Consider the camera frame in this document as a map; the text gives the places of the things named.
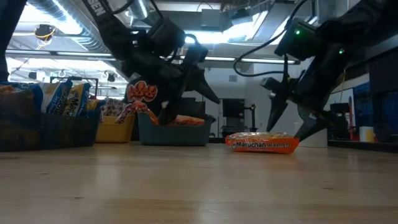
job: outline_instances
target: food package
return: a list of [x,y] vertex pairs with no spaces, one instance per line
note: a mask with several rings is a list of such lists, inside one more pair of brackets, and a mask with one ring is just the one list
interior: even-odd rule
[[[147,105],[140,101],[135,101],[133,107],[138,113],[146,113],[149,115],[153,124],[159,125],[159,120],[155,114],[147,107]],[[168,126],[202,126],[205,120],[200,118],[193,118],[190,116],[177,115],[176,119],[168,124]]]
[[126,122],[128,116],[135,115],[136,109],[133,104],[128,104],[122,113],[118,116],[116,121],[114,122],[115,124],[124,124]]
[[65,116],[81,116],[90,97],[89,90],[91,85],[89,83],[74,86],[68,95],[67,105],[63,115]]
[[65,110],[72,81],[65,83],[40,83],[43,92],[43,103],[41,112],[47,114],[63,114]]
[[105,103],[106,103],[105,100],[89,100],[87,102],[87,107],[84,115],[90,118],[94,116],[96,113],[99,113],[99,121],[100,123],[103,123],[104,117],[101,107],[104,106]]
[[286,133],[235,133],[227,136],[225,143],[235,152],[274,152],[291,154],[300,140]]
[[157,119],[156,115],[148,108],[145,103],[135,101],[133,103],[133,107],[137,110],[138,113],[148,114],[152,123],[155,125],[159,125],[159,120]]
[[32,90],[33,103],[37,110],[40,111],[43,102],[43,92],[39,84],[36,83],[16,83],[16,82],[0,82],[0,86],[12,86],[14,91]]
[[12,93],[15,92],[15,88],[10,85],[2,85],[0,86],[0,93]]
[[119,116],[126,106],[121,100],[107,98],[106,104],[102,107],[104,116]]

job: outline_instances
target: desk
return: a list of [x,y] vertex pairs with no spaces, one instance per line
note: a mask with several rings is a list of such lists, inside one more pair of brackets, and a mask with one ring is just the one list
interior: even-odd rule
[[396,223],[398,156],[223,144],[0,153],[0,223]]

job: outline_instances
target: yellow bin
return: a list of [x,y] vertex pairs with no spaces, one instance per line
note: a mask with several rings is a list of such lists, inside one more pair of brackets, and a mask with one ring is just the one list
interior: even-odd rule
[[125,143],[130,141],[135,116],[128,116],[123,124],[115,124],[117,118],[117,116],[104,116],[104,122],[98,126],[95,142]]

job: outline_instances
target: blue snack bag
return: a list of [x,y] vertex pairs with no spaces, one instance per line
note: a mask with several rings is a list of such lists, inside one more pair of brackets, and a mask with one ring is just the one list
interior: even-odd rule
[[63,114],[72,84],[71,80],[65,83],[40,83],[43,91],[41,111],[47,114]]
[[33,104],[40,111],[43,102],[43,92],[38,83],[16,83],[16,82],[0,82],[0,85],[10,85],[16,91],[32,90]]
[[74,86],[68,95],[67,105],[64,116],[80,116],[85,112],[88,99],[90,97],[89,90],[91,85],[89,83]]

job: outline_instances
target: gray bin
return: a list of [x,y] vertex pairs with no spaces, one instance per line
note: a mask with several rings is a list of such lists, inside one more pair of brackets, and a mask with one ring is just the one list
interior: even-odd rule
[[204,146],[209,143],[212,119],[199,127],[170,127],[152,124],[148,114],[138,114],[139,139],[148,146]]

